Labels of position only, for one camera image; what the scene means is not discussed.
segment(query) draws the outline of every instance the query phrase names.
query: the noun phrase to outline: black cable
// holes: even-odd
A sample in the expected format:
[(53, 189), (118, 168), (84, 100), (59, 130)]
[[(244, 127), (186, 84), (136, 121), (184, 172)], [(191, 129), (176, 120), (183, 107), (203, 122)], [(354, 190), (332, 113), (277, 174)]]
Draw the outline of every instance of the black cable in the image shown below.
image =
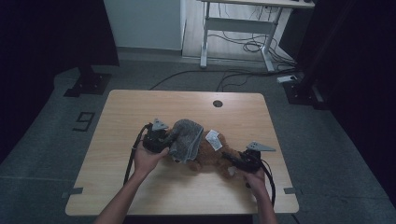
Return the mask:
[(257, 18), (258, 21), (262, 18), (262, 11), (260, 12), (259, 18)]
[(224, 4), (224, 10), (225, 10), (225, 14), (227, 14), (228, 18), (230, 18), (230, 15), (228, 15), (228, 12), (227, 12), (227, 4)]
[(275, 198), (276, 198), (276, 188), (275, 188), (275, 183), (274, 183), (274, 179), (272, 177), (272, 175), (270, 174), (270, 172), (268, 172), (268, 169), (264, 166), (264, 164), (262, 164), (262, 169), (264, 170), (265, 174), (268, 177), (268, 180), (270, 181), (270, 185), (271, 185), (271, 191), (272, 191), (272, 195), (271, 195), (271, 203), (274, 207), (275, 205)]
[(245, 81), (242, 82), (242, 83), (240, 83), (240, 84), (233, 84), (233, 83), (230, 83), (230, 84), (227, 84), (227, 85), (225, 85), (225, 86), (221, 86), (221, 91), (224, 91), (224, 88), (226, 88), (226, 87), (228, 87), (228, 86), (243, 86), (243, 85), (245, 85), (245, 84), (248, 82), (248, 79), (249, 79), (250, 77), (252, 77), (252, 75), (247, 76), (247, 77), (245, 78)]
[(257, 11), (257, 7), (254, 7), (254, 11), (250, 14), (249, 19), (253, 16), (253, 14)]
[[(277, 12), (279, 10), (279, 7), (276, 7), (276, 10), (273, 12)], [(270, 13), (269, 11), (265, 10), (266, 13)]]
[(162, 84), (163, 82), (165, 82), (166, 80), (168, 80), (168, 79), (170, 79), (172, 77), (180, 76), (180, 75), (183, 75), (183, 74), (186, 74), (186, 73), (207, 73), (207, 72), (213, 72), (213, 73), (221, 72), (221, 73), (223, 73), (224, 71), (209, 71), (209, 70), (194, 70), (194, 71), (192, 71), (191, 70), (191, 71), (179, 72), (179, 73), (176, 73), (176, 74), (173, 74), (173, 75), (171, 75), (169, 77), (164, 78), (163, 80), (161, 80), (160, 82), (155, 84), (153, 87), (151, 87), (149, 90), (152, 91), (154, 88), (156, 88), (157, 86), (159, 86), (160, 84)]
[(294, 214), (291, 214), (291, 216), (294, 218), (294, 221), (296, 221), (297, 224), (300, 224), (300, 221), (297, 219), (297, 217)]
[[(266, 35), (258, 35), (258, 36), (253, 36), (251, 38), (246, 38), (246, 39), (232, 39), (232, 38), (228, 37), (224, 32), (223, 32), (223, 34), (225, 37), (221, 36), (221, 35), (209, 35), (209, 36), (219, 37), (226, 41), (229, 41), (229, 42), (232, 42), (235, 44), (239, 44), (239, 45), (243, 45), (243, 50), (247, 51), (247, 52), (258, 52), (258, 51), (262, 50), (262, 48), (264, 47), (264, 43), (256, 41), (255, 38), (263, 37), (263, 36), (266, 37)], [(249, 40), (249, 39), (252, 39), (253, 41), (248, 41), (246, 43), (235, 41), (235, 40)], [(276, 53), (276, 48), (277, 48), (278, 43), (277, 43), (276, 39), (273, 39), (273, 40), (276, 42), (276, 46), (273, 49), (269, 48), (269, 53), (273, 57), (274, 61), (276, 61), (277, 63), (287, 63), (290, 66), (295, 66), (297, 63), (294, 60), (282, 57)], [(254, 46), (257, 49), (250, 49), (248, 46)]]
[(287, 73), (295, 73), (295, 72), (299, 72), (299, 70), (291, 68), (291, 69), (285, 69), (285, 70), (272, 72), (272, 73), (254, 73), (254, 72), (249, 72), (249, 73), (231, 74), (231, 75), (228, 75), (228, 76), (223, 76), (223, 78), (221, 79), (216, 91), (219, 91), (219, 87), (222, 86), (222, 83), (224, 82), (224, 80), (227, 79), (227, 78), (230, 78), (230, 77), (237, 77), (237, 76), (269, 77), (269, 76), (275, 76), (275, 75), (287, 74)]
[(221, 82), (219, 83), (218, 87), (216, 88), (216, 91), (219, 91), (219, 88), (222, 84), (222, 80), (226, 77), (228, 72), (235, 72), (235, 73), (250, 73), (250, 71), (248, 70), (244, 70), (244, 69), (230, 69), (224, 72), (222, 78), (221, 78)]
[(132, 163), (134, 163), (134, 154), (136, 153), (137, 145), (139, 145), (140, 139), (142, 139), (143, 131), (145, 131), (147, 127), (148, 125), (145, 125), (142, 128), (142, 130), (140, 130), (140, 133), (137, 135), (136, 140), (134, 141), (134, 145), (132, 146), (132, 150), (131, 150), (131, 155), (129, 156), (128, 166), (126, 167), (123, 185), (125, 185), (125, 183), (129, 179), (129, 173), (131, 173)]
[(264, 37), (264, 36), (265, 35), (257, 35), (257, 36), (249, 37), (249, 38), (231, 38), (231, 37), (228, 37), (226, 34), (224, 34), (224, 37), (226, 39), (230, 39), (230, 40), (234, 40), (234, 41), (237, 41), (237, 40), (253, 40), (254, 38), (259, 38), (259, 37)]
[(268, 13), (268, 21), (271, 19), (272, 7), (270, 7), (270, 13)]
[(268, 166), (268, 170), (270, 171), (270, 174), (272, 175), (272, 170), (271, 170), (270, 164), (268, 164), (268, 162), (265, 160), (262, 160), (262, 162), (264, 162)]

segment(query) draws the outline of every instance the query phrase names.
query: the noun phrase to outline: wall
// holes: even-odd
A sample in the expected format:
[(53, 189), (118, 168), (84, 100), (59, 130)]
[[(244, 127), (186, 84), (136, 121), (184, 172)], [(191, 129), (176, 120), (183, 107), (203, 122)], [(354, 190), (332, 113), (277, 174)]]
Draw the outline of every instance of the wall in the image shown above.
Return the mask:
[(181, 50), (186, 0), (105, 0), (117, 47)]

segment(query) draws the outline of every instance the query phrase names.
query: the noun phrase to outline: forearm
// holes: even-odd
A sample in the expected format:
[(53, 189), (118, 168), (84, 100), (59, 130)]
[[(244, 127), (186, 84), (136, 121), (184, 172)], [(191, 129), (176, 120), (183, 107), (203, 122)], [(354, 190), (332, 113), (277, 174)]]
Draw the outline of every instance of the forearm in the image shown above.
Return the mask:
[(267, 190), (256, 197), (260, 224), (276, 224), (276, 215)]
[(122, 223), (145, 175), (133, 174), (94, 223)]

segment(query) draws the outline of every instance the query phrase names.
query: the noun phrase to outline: cable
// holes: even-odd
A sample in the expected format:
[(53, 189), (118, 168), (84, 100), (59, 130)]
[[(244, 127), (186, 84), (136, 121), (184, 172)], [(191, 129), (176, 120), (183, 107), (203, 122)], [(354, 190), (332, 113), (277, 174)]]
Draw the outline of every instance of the cable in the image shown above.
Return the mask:
[[(219, 91), (219, 87), (220, 86), (221, 87), (225, 87), (225, 86), (222, 85), (222, 83), (224, 82), (225, 79), (230, 78), (230, 77), (238, 77), (238, 76), (269, 77), (269, 76), (275, 76), (275, 75), (287, 74), (287, 73), (295, 73), (295, 72), (299, 72), (299, 70), (297, 70), (295, 68), (291, 68), (291, 69), (285, 69), (285, 70), (272, 72), (272, 73), (253, 73), (253, 72), (249, 72), (249, 73), (231, 74), (231, 75), (228, 75), (228, 76), (223, 76), (223, 78), (221, 79), (216, 91)], [(235, 86), (242, 86), (244, 84), (246, 84), (246, 82), (244, 82), (242, 84), (235, 84)]]
[[(227, 12), (226, 4), (224, 4), (224, 6), (225, 6), (225, 12), (226, 12), (227, 16), (230, 17), (230, 15)], [(253, 13), (250, 15), (249, 18), (251, 18), (253, 16), (253, 14), (257, 11), (258, 8), (260, 8), (260, 7), (255, 7), (255, 10), (253, 11)], [(221, 6), (220, 6), (220, 3), (219, 3), (218, 10), (219, 10), (219, 16), (221, 17)], [(260, 11), (260, 14), (258, 13), (258, 20), (260, 20), (263, 10), (264, 10), (264, 7), (262, 7), (262, 10)], [(273, 8), (270, 7), (270, 10), (268, 12), (268, 19), (267, 20), (270, 20), (272, 12), (273, 12)], [(205, 16), (205, 3), (204, 3), (204, 7), (203, 7), (203, 17), (204, 16)], [(255, 52), (261, 51), (262, 48), (265, 45), (265, 42), (267, 41), (267, 35), (254, 36), (254, 34), (252, 34), (251, 38), (230, 38), (230, 37), (228, 37), (225, 34), (224, 31), (222, 33), (223, 33), (224, 36), (221, 36), (221, 35), (209, 35), (209, 36), (219, 37), (219, 38), (222, 38), (222, 39), (224, 39), (226, 41), (229, 41), (229, 42), (232, 42), (232, 43), (235, 43), (235, 44), (239, 44), (239, 45), (243, 45), (243, 50), (246, 51), (246, 52), (255, 53)], [(263, 42), (257, 41), (256, 38), (259, 38), (259, 37), (265, 37), (265, 40)], [(238, 41), (245, 41), (245, 40), (251, 40), (251, 41), (248, 41), (246, 43), (238, 42)], [(287, 65), (287, 66), (294, 67), (297, 64), (294, 60), (282, 57), (282, 56), (280, 56), (280, 55), (278, 55), (276, 53), (276, 48), (277, 48), (278, 43), (277, 43), (276, 39), (273, 38), (273, 40), (275, 40), (276, 45), (275, 45), (275, 47), (273, 49), (270, 46), (269, 53), (273, 57), (274, 61), (277, 62), (277, 63), (280, 63), (281, 65)]]
[(294, 214), (291, 214), (291, 216), (294, 218), (294, 221), (296, 221), (297, 224), (300, 224), (300, 221), (297, 219), (297, 217)]
[(165, 82), (166, 80), (168, 80), (168, 79), (170, 79), (172, 77), (177, 77), (177, 76), (180, 76), (180, 75), (186, 74), (186, 73), (206, 73), (206, 72), (214, 72), (214, 73), (221, 72), (221, 73), (223, 73), (224, 71), (195, 70), (195, 71), (179, 72), (179, 73), (176, 73), (176, 74), (173, 74), (173, 75), (171, 75), (169, 77), (164, 78), (163, 80), (161, 80), (160, 82), (155, 84), (153, 87), (151, 87), (149, 90), (152, 91), (154, 88), (156, 88), (157, 86), (159, 86), (160, 84), (162, 84), (163, 82)]
[(147, 129), (147, 127), (148, 127), (148, 125), (145, 125), (142, 128), (142, 130), (140, 130), (139, 135), (136, 137), (136, 140), (134, 141), (134, 145), (132, 146), (132, 149), (131, 149), (131, 155), (129, 156), (128, 166), (126, 167), (123, 185), (125, 185), (129, 179), (129, 173), (131, 173), (132, 163), (134, 163), (134, 154), (136, 153), (137, 145), (139, 144), (140, 139), (142, 138), (143, 131), (145, 131), (145, 129)]
[(257, 7), (254, 7), (254, 11), (251, 13), (249, 19), (251, 19), (251, 17), (253, 16), (253, 14), (257, 11)]
[(230, 18), (230, 15), (228, 15), (228, 12), (227, 12), (227, 4), (224, 4), (224, 10), (225, 10), (225, 14), (227, 14), (228, 18)]
[(242, 83), (240, 83), (240, 84), (232, 84), (232, 83), (230, 83), (230, 84), (221, 86), (221, 91), (224, 91), (224, 88), (225, 88), (225, 87), (228, 87), (228, 86), (243, 86), (243, 85), (245, 85), (245, 84), (248, 82), (248, 79), (249, 79), (250, 77), (252, 77), (252, 75), (247, 76), (247, 77), (245, 78), (245, 81), (242, 82)]
[(222, 84), (222, 80), (224, 80), (224, 78), (226, 78), (227, 72), (235, 72), (235, 73), (241, 73), (241, 74), (250, 73), (250, 71), (243, 70), (243, 69), (230, 69), (230, 70), (225, 71), (223, 74), (223, 77), (221, 78), (221, 82), (219, 83), (218, 87), (216, 88), (216, 91), (219, 91), (220, 86), (223, 89), (223, 86), (221, 84)]
[(268, 164), (268, 162), (265, 161), (265, 160), (262, 160), (262, 161), (268, 166), (268, 170), (270, 171), (270, 174), (272, 175), (272, 171), (271, 171), (271, 166), (270, 166), (270, 164)]
[(268, 172), (267, 168), (262, 164), (262, 169), (264, 170), (265, 174), (267, 175), (270, 185), (271, 185), (271, 191), (272, 191), (272, 196), (271, 196), (271, 203), (274, 207), (275, 204), (275, 198), (276, 198), (276, 189), (275, 189), (275, 183), (272, 175)]

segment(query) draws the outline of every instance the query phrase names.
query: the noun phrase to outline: wooden table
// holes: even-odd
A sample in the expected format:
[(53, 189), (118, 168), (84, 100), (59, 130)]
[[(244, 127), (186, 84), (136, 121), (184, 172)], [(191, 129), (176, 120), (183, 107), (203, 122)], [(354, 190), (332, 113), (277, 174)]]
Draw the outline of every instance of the wooden table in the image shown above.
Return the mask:
[[(215, 107), (214, 101), (222, 101)], [(98, 215), (122, 187), (131, 147), (141, 128), (160, 119), (169, 126), (191, 119), (206, 130), (226, 136), (230, 147), (244, 151), (257, 141), (276, 152), (263, 152), (276, 184), (277, 213), (296, 213), (292, 188), (282, 151), (264, 98), (258, 93), (194, 91), (112, 91), (92, 137), (66, 213)], [(242, 176), (222, 178), (214, 167), (200, 173), (170, 157), (160, 161), (138, 190), (128, 215), (230, 215), (255, 214), (257, 207)]]
[[(279, 22), (282, 9), (289, 8), (314, 8), (315, 4), (311, 1), (309, 3), (291, 0), (199, 0), (206, 2), (205, 26), (204, 26), (204, 41), (201, 47), (201, 61), (200, 66), (206, 68), (207, 61), (207, 33), (209, 30), (213, 31), (228, 31), (250, 34), (268, 35), (265, 45), (261, 49), (262, 57), (269, 72), (274, 72), (275, 69), (271, 62), (271, 55), (269, 48), (274, 38), (277, 24)], [(210, 3), (225, 3), (238, 5), (253, 5), (263, 7), (279, 7), (276, 17), (273, 21), (252, 21), (252, 20), (235, 20), (227, 18), (211, 18), (209, 17)]]

